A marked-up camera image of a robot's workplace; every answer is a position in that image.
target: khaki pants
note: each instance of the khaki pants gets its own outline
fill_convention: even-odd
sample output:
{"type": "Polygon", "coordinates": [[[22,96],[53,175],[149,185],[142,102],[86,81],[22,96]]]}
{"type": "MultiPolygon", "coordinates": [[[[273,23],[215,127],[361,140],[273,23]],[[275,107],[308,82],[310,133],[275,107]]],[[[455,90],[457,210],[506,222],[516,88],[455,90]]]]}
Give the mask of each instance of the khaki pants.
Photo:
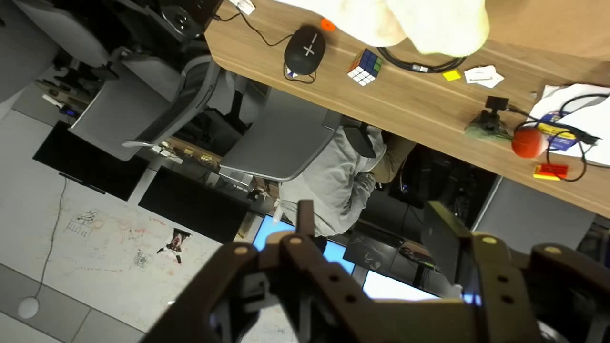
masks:
{"type": "Polygon", "coordinates": [[[381,184],[391,182],[416,144],[397,135],[391,136],[387,142],[386,153],[375,168],[371,170],[375,176],[375,181],[381,184]]]}

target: computer monitor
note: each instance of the computer monitor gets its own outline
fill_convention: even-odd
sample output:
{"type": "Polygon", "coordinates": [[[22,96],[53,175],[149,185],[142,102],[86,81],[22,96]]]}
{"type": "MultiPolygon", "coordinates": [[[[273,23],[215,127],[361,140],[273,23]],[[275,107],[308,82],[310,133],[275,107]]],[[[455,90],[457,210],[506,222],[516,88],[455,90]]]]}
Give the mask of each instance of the computer monitor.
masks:
{"type": "MultiPolygon", "coordinates": [[[[254,242],[252,245],[256,247],[257,250],[261,251],[265,248],[265,242],[267,241],[267,237],[273,233],[277,233],[280,231],[294,231],[295,227],[284,222],[277,222],[275,225],[273,224],[273,217],[270,215],[266,215],[263,219],[263,222],[260,224],[260,228],[256,233],[256,237],[254,238],[254,242]]],[[[354,272],[354,264],[352,262],[346,261],[343,259],[343,254],[345,254],[345,247],[338,243],[335,243],[331,240],[326,244],[326,249],[322,254],[328,262],[337,262],[339,263],[348,274],[352,274],[354,272]]]]}
{"type": "Polygon", "coordinates": [[[438,296],[369,270],[362,290],[371,299],[409,301],[437,299],[438,296]]]}

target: wooden desk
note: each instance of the wooden desk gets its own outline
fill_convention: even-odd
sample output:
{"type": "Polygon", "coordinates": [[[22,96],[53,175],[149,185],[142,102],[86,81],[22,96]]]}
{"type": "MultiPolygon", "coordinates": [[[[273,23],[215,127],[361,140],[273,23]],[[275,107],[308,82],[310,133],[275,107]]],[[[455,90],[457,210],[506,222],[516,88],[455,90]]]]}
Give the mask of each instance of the wooden desk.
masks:
{"type": "MultiPolygon", "coordinates": [[[[258,0],[256,5],[248,20],[269,42],[292,34],[304,23],[319,27],[320,16],[315,13],[271,0],[258,0]]],[[[218,11],[222,18],[235,13],[227,1],[218,11]]],[[[488,95],[509,98],[513,106],[530,110],[536,102],[532,93],[540,95],[546,84],[610,85],[610,62],[489,41],[460,70],[495,65],[506,79],[494,89],[468,85],[463,79],[448,82],[439,74],[409,73],[389,63],[383,65],[377,80],[362,87],[346,74],[365,45],[337,30],[326,34],[328,47],[317,80],[305,85],[287,81],[282,75],[285,43],[267,47],[239,17],[227,23],[214,21],[205,36],[214,60],[227,70],[610,217],[610,170],[589,168],[578,182],[534,179],[534,166],[542,159],[524,160],[512,152],[508,142],[486,142],[464,135],[464,128],[483,109],[488,95]]],[[[447,61],[443,56],[421,56],[409,42],[390,48],[390,52],[415,62],[447,61]]],[[[510,127],[523,121],[517,114],[503,113],[502,117],[510,127]]],[[[552,156],[551,161],[569,164],[570,177],[582,168],[575,158],[552,156]]]]}

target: white cloth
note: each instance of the white cloth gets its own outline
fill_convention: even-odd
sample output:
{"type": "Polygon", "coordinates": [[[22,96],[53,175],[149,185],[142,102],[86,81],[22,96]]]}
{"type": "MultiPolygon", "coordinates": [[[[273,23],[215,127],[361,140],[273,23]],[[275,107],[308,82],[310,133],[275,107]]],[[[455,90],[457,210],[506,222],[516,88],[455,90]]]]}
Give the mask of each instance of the white cloth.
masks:
{"type": "Polygon", "coordinates": [[[485,0],[276,0],[315,12],[371,46],[409,37],[422,54],[468,56],[489,34],[485,0]]]}
{"type": "Polygon", "coordinates": [[[360,217],[375,188],[369,173],[386,152],[381,130],[368,128],[377,157],[362,157],[339,128],[326,148],[296,178],[279,186],[280,206],[296,223],[296,204],[313,200],[316,236],[344,233],[360,217]]]}

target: computer mouse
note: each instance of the computer mouse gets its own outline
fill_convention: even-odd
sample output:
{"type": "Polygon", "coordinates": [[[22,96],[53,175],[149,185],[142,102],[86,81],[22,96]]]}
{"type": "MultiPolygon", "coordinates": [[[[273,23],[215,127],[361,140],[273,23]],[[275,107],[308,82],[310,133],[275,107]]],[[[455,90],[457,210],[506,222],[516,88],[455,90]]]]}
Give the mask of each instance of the computer mouse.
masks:
{"type": "Polygon", "coordinates": [[[322,32],[313,26],[302,26],[288,42],[284,62],[292,72],[309,75],[318,68],[325,51],[326,40],[322,32]]]}

